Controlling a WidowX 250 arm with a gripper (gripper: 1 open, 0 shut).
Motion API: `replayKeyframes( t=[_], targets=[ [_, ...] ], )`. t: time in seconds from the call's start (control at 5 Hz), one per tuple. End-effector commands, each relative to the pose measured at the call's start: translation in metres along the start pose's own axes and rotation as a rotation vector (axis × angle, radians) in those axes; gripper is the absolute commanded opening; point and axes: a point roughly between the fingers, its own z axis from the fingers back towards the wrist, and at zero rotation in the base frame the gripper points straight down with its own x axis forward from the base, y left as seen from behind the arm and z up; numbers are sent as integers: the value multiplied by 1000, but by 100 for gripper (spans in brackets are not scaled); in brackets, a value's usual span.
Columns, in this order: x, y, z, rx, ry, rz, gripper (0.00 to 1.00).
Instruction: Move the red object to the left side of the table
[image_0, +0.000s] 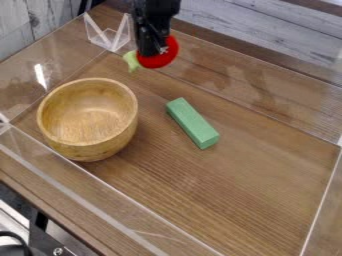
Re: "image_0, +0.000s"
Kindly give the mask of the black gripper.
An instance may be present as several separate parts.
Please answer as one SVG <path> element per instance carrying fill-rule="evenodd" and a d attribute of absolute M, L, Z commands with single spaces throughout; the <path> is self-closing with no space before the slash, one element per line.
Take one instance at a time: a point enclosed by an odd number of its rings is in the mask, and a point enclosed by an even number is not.
<path fill-rule="evenodd" d="M 138 51 L 143 57 L 168 50 L 171 19 L 180 11 L 182 0 L 132 0 Z"/>

